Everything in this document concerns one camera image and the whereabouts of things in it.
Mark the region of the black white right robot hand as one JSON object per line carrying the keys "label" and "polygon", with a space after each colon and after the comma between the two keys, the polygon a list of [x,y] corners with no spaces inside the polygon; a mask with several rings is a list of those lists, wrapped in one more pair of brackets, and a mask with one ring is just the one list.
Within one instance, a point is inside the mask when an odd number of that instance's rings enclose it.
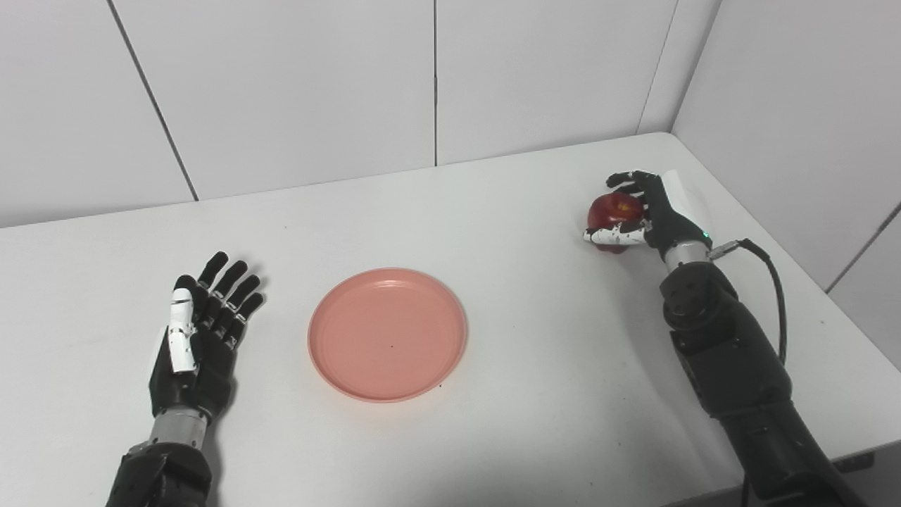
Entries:
{"label": "black white right robot hand", "polygon": [[584,241],[621,250],[646,244],[662,258],[682,243],[712,248],[710,218],[678,171],[621,171],[608,177],[606,186],[610,192],[596,199],[598,221],[586,228]]}

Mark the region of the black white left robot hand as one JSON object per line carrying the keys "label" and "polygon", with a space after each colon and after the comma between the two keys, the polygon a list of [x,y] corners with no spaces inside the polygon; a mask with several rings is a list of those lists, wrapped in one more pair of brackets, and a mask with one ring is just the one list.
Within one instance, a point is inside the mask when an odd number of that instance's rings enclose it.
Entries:
{"label": "black white left robot hand", "polygon": [[210,423],[229,406],[237,350],[248,320],[264,303],[261,279],[224,251],[196,278],[180,276],[149,378],[154,416],[174,408],[199,411]]}

